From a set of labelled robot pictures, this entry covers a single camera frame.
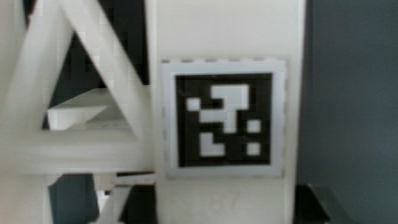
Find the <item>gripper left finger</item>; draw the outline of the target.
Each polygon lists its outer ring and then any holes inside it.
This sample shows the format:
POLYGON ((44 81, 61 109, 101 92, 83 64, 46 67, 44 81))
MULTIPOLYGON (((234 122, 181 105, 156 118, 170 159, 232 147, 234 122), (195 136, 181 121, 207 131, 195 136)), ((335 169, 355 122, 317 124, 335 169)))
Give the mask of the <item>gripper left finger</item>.
POLYGON ((157 224, 152 186, 117 186, 102 211, 88 224, 157 224))

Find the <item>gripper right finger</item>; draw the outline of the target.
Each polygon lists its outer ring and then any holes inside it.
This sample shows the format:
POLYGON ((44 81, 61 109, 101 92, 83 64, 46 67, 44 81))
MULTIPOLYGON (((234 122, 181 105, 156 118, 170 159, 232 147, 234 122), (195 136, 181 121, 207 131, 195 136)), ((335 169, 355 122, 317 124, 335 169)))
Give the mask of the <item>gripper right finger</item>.
POLYGON ((358 224, 324 186, 298 184, 294 187, 292 224, 358 224))

